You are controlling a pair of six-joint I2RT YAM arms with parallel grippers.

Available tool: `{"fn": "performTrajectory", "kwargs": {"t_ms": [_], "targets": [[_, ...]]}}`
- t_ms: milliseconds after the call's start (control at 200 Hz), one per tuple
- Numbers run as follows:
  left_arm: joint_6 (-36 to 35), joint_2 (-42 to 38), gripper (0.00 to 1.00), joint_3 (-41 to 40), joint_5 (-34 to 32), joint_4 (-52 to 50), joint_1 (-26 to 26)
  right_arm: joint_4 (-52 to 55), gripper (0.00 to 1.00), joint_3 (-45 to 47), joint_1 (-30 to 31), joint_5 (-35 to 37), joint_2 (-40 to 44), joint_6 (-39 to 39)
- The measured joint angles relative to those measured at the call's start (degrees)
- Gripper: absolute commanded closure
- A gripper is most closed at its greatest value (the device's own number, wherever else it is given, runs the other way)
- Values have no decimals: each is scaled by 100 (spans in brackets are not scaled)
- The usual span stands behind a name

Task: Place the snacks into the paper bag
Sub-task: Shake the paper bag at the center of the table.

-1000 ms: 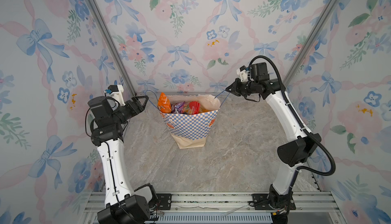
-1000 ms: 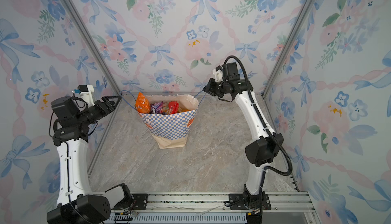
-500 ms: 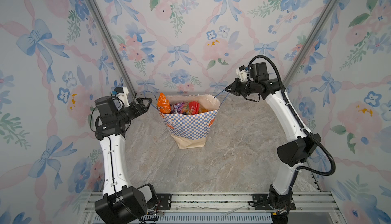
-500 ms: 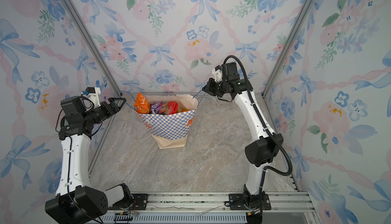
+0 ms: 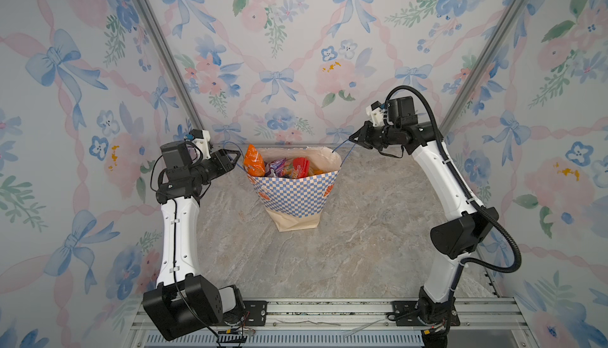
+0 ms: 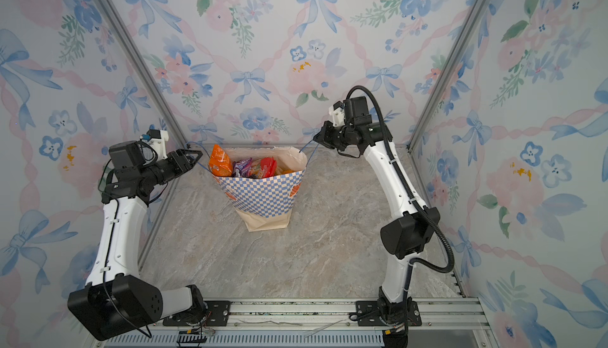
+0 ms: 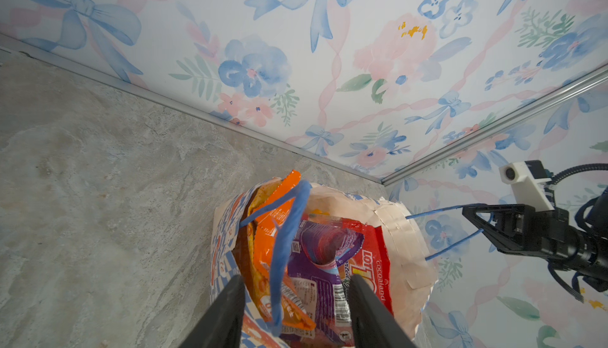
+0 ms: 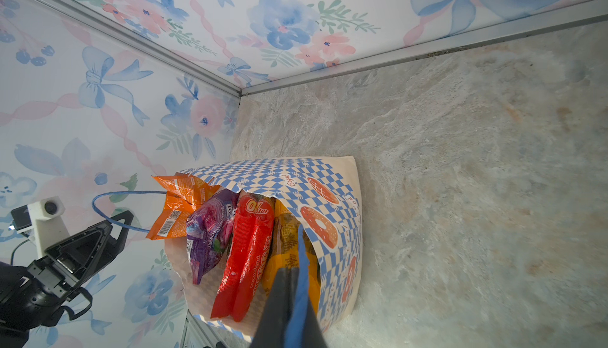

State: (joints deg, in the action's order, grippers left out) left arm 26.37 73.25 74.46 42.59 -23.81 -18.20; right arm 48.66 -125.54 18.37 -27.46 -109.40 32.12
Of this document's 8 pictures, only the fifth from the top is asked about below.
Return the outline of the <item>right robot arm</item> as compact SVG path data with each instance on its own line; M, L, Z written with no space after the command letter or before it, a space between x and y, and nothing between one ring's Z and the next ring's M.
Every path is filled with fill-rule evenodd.
M366 110L368 120L350 141L384 155L386 148L398 146L422 168L440 199L446 222L435 226L430 237L436 254L428 279L421 287L416 308L393 320L418 320L429 327L445 327L451 322L454 295L462 272L491 224L472 205L466 183L449 168L445 145L436 136L432 123L419 123L410 96L374 102Z

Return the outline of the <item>red fruit candy bag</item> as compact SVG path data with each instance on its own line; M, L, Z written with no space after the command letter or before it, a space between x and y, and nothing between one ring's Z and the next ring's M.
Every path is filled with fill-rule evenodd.
M288 178L299 180L307 178L310 174L310 160L305 157L294 158L288 168Z

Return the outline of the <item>blue checkered paper bag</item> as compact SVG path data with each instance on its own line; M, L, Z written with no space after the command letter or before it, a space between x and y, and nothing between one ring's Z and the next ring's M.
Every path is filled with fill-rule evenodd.
M277 159L288 160L283 178L251 177L243 167L244 158L242 161L242 170L277 229L280 232L316 229L336 185L343 157L337 149L327 146L257 149L263 156L265 166ZM310 174L307 178L292 180L288 178L288 168L291 161L298 157L310 160Z

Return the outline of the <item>orange chip snack packet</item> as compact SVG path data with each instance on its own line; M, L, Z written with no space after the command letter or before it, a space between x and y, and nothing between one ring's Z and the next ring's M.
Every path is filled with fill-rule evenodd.
M248 146L243 161L243 167L245 172L251 177L265 176L266 167L263 156L254 145Z

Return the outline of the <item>purple small snack packet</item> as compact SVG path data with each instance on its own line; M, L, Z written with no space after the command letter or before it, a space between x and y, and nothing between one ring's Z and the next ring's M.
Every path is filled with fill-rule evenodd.
M283 178L285 177L285 169L288 165L286 158L281 158L267 163L265 166L265 177Z

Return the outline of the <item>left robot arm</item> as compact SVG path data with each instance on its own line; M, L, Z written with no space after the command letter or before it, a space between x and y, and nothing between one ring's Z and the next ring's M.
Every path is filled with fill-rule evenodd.
M246 311L240 290L218 288L204 278L196 243L201 199L241 154L220 149L205 156L193 142L172 142L161 152L165 167L154 192L163 219L162 264L155 287L143 296L143 309L167 341L220 325L241 327Z

